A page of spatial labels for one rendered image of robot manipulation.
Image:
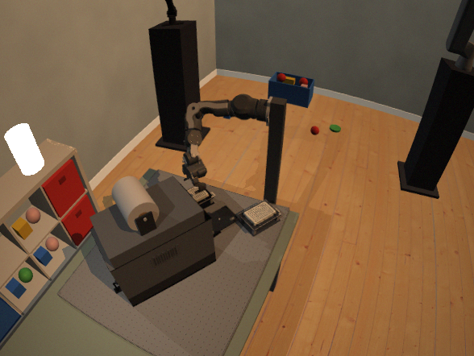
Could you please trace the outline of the beige cylinder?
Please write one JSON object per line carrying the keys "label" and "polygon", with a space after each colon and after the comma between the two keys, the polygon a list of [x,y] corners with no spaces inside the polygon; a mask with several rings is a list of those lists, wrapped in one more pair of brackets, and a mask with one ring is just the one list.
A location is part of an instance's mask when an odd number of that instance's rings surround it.
{"label": "beige cylinder", "polygon": [[114,184],[111,194],[115,204],[132,230],[139,231],[135,219],[141,213],[152,211],[155,222],[159,217],[160,211],[158,206],[134,176],[125,176],[118,180]]}

